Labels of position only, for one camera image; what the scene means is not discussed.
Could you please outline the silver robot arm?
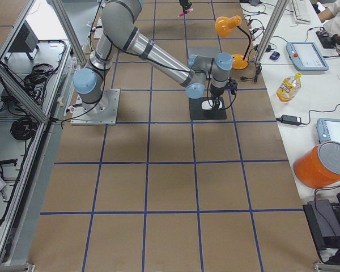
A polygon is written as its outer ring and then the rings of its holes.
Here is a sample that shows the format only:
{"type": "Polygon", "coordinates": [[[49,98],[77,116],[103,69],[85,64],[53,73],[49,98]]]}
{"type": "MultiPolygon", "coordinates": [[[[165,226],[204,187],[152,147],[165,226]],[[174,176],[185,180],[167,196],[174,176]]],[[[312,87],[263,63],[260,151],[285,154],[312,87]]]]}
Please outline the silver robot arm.
{"type": "Polygon", "coordinates": [[[84,68],[73,76],[73,85],[82,100],[88,116],[94,118],[109,107],[103,87],[114,49],[134,55],[146,61],[173,79],[190,99],[200,99],[206,81],[210,81],[212,98],[202,103],[206,111],[227,109],[220,97],[231,86],[230,71],[233,57],[229,53],[218,53],[215,57],[192,54],[184,65],[152,40],[141,34],[135,25],[142,11],[142,1],[106,1],[102,6],[101,22],[103,34],[84,68]]]}

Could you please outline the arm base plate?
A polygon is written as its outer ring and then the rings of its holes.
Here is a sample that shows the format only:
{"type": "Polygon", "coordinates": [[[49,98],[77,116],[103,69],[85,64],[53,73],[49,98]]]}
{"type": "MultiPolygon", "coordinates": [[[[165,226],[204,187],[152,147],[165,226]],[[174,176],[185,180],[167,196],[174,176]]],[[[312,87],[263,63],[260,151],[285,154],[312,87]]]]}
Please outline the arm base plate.
{"type": "Polygon", "coordinates": [[[70,120],[72,125],[115,125],[117,119],[120,89],[105,89],[98,104],[82,102],[83,95],[78,94],[77,102],[70,120]]]}

